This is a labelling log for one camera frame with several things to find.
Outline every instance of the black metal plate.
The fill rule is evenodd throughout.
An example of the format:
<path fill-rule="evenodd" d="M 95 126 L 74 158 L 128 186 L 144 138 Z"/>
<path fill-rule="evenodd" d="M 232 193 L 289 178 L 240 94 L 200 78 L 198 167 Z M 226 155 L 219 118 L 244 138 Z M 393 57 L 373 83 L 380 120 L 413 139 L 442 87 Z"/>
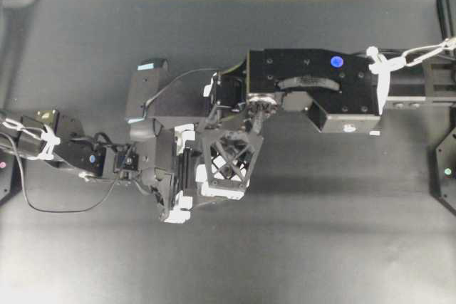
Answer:
<path fill-rule="evenodd" d="M 0 151 L 0 203 L 11 193 L 14 156 Z"/>
<path fill-rule="evenodd" d="M 436 196 L 456 210 L 456 128 L 435 150 L 440 188 Z"/>
<path fill-rule="evenodd" d="M 331 65 L 334 56 L 342 57 L 340 68 Z M 341 85 L 341 92 L 309 89 L 309 94 L 326 113 L 377 115 L 376 84 L 368 64 L 367 58 L 322 49 L 252 51 L 248 67 L 249 92 L 273 93 L 278 80 L 296 76 L 329 78 Z"/>

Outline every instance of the black cable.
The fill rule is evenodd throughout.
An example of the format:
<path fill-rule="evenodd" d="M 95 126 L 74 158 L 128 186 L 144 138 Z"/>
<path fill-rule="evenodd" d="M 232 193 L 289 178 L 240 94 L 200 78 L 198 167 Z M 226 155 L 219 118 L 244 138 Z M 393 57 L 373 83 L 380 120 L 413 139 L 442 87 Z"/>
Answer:
<path fill-rule="evenodd" d="M 127 159 L 127 157 L 129 156 L 129 154 L 131 153 L 132 149 L 133 149 L 133 146 L 134 145 L 131 145 L 129 146 L 128 150 L 127 150 L 127 153 L 125 154 L 125 158 L 123 159 L 122 161 L 122 164 L 120 165 L 120 171 L 117 175 L 117 177 L 114 179 L 114 181 L 112 182 L 112 184 L 110 185 L 109 187 L 109 190 L 106 192 L 105 196 L 103 196 L 103 198 L 96 202 L 94 205 L 92 206 L 89 206 L 88 208 L 85 208 L 85 209 L 75 209 L 75 210 L 50 210 L 50 209 L 42 209 L 42 208 L 38 208 L 37 206 L 33 205 L 30 200 L 29 200 L 29 196 L 27 195 L 27 189 L 26 189 L 26 183 L 25 183 L 25 176 L 24 176 L 24 166 L 22 164 L 22 159 L 21 159 L 21 156 L 19 156 L 19 153 L 17 151 L 17 146 L 16 146 L 16 143 L 14 142 L 13 138 L 6 134 L 6 133 L 3 133 L 3 132 L 0 132 L 0 135 L 2 135 L 3 137 L 5 137 L 11 144 L 11 148 L 13 150 L 13 153 L 14 153 L 14 156 L 16 157 L 16 160 L 17 160 L 17 164 L 19 166 L 19 174 L 20 174 L 20 178 L 21 178 L 21 188 L 22 188 L 22 194 L 24 196 L 24 199 L 26 201 L 26 203 L 34 210 L 36 211 L 40 211 L 40 212 L 43 212 L 43 213 L 52 213 L 52 214 L 72 214 L 72 213 L 83 213 L 83 212 L 86 212 L 86 211 L 90 211 L 94 208 L 96 208 L 97 206 L 100 206 L 102 203 L 104 203 L 106 201 L 106 199 L 109 197 L 109 195 L 111 194 L 111 192 L 113 192 L 113 189 L 114 189 L 114 186 L 115 184 L 119 181 L 120 179 L 120 175 L 121 175 L 121 169 L 123 168 L 123 166 L 125 165 L 125 161 Z"/>
<path fill-rule="evenodd" d="M 105 140 L 105 142 L 101 142 L 99 139 L 100 137 L 102 137 Z M 101 146 L 111 148 L 114 153 L 118 153 L 118 147 L 124 146 L 122 144 L 113 143 L 109 136 L 104 132 L 97 132 L 94 134 L 93 137 L 74 137 L 71 138 L 71 140 L 74 142 L 83 142 L 89 144 L 92 147 L 93 151 L 96 151 L 98 147 Z"/>
<path fill-rule="evenodd" d="M 192 69 L 189 71 L 186 71 L 179 76 L 176 76 L 173 78 L 165 87 L 160 89 L 158 92 L 156 92 L 151 98 L 149 98 L 147 101 L 144 103 L 144 113 L 143 113 L 143 118 L 147 117 L 147 111 L 149 110 L 150 105 L 165 91 L 167 90 L 174 82 L 177 80 L 183 78 L 184 76 L 187 76 L 192 73 L 196 73 L 198 71 L 218 71 L 220 68 L 199 68 L 199 69 Z"/>

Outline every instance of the black table surface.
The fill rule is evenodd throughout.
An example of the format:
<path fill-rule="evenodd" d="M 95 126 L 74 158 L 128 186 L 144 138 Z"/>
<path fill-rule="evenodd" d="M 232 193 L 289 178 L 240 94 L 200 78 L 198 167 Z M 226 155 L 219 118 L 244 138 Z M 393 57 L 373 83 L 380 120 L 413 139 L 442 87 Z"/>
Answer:
<path fill-rule="evenodd" d="M 251 48 L 441 40 L 436 0 L 5 0 L 9 110 L 58 108 L 123 142 L 129 78 L 240 62 Z M 241 201 L 161 224 L 155 200 L 116 189 L 87 214 L 0 207 L 0 301 L 14 303 L 456 303 L 456 217 L 430 196 L 448 109 L 389 111 L 380 137 L 321 135 L 279 113 Z M 105 184 L 27 164 L 31 199 L 79 207 Z"/>

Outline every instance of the white plastic clip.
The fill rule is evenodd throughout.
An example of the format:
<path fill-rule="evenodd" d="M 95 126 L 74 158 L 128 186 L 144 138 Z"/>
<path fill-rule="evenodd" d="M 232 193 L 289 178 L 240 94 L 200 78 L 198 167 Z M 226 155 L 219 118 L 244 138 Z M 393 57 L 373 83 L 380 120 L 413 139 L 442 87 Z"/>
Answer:
<path fill-rule="evenodd" d="M 372 74 L 378 75 L 377 83 L 377 101 L 378 113 L 382 115 L 385 107 L 388 93 L 390 92 L 391 72 L 404 68 L 407 64 L 405 57 L 399 56 L 388 60 L 385 55 L 378 52 L 378 48 L 371 46 L 366 51 L 366 55 L 370 56 L 374 63 L 369 65 Z"/>
<path fill-rule="evenodd" d="M 164 220 L 169 224 L 183 224 L 190 219 L 190 209 L 193 207 L 193 197 L 184 196 L 181 190 L 175 196 L 175 205 L 170 210 L 169 216 Z"/>
<path fill-rule="evenodd" d="M 36 156 L 36 159 L 52 160 L 54 159 L 54 147 L 59 145 L 61 140 L 54 134 L 54 131 L 48 125 L 44 125 L 44 128 L 46 131 L 41 133 L 41 140 L 46 143 L 43 150 Z"/>

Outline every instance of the white cable tie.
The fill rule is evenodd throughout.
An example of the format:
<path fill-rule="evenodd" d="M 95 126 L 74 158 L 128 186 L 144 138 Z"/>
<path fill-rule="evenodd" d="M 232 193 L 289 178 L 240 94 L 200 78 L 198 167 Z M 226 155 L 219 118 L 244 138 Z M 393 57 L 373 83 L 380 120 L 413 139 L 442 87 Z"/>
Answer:
<path fill-rule="evenodd" d="M 41 133 L 41 140 L 46 143 L 43 150 L 39 153 L 38 156 L 36 156 L 36 158 L 41 160 L 53 160 L 54 147 L 61 143 L 61 139 L 55 135 L 52 128 L 50 128 L 48 125 L 44 125 L 44 128 L 46 131 Z"/>
<path fill-rule="evenodd" d="M 390 92 L 391 72 L 402 69 L 407 61 L 404 56 L 394 57 L 388 60 L 385 55 L 379 53 L 378 48 L 371 46 L 366 51 L 366 55 L 373 59 L 373 64 L 369 65 L 372 74 L 378 75 L 377 82 L 377 102 L 378 114 L 382 115 L 388 93 Z"/>

